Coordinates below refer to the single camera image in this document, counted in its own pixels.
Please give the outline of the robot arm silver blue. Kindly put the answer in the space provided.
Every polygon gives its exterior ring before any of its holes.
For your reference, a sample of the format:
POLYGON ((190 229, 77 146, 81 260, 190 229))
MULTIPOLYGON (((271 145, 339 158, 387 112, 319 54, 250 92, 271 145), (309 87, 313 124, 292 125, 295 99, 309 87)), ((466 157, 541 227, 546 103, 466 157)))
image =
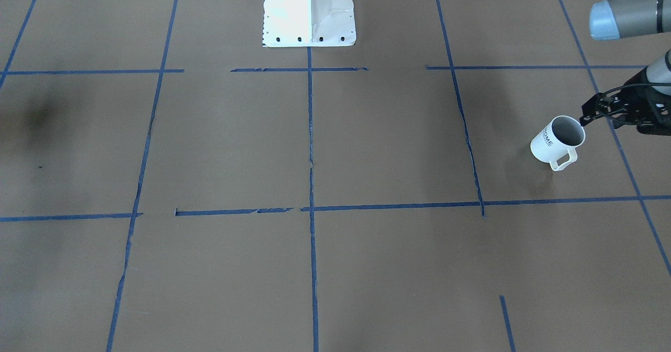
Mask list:
MULTIPOLYGON (((590 10, 590 35, 610 41, 651 36, 670 30, 670 0, 603 0, 590 10)), ((582 107, 580 125, 598 119, 614 128, 634 126, 640 134, 670 133, 669 53, 650 63, 624 85, 597 92, 582 107)))

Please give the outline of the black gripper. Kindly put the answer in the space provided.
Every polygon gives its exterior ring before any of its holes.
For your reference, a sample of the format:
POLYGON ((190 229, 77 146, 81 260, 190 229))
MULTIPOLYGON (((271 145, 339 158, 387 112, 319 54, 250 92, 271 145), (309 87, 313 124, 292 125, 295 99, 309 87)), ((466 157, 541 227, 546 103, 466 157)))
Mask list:
POLYGON ((606 118, 615 129, 635 126, 640 134, 670 135, 669 96, 649 83, 630 83, 618 92, 606 96, 597 92, 581 106, 579 123, 582 127, 606 118))

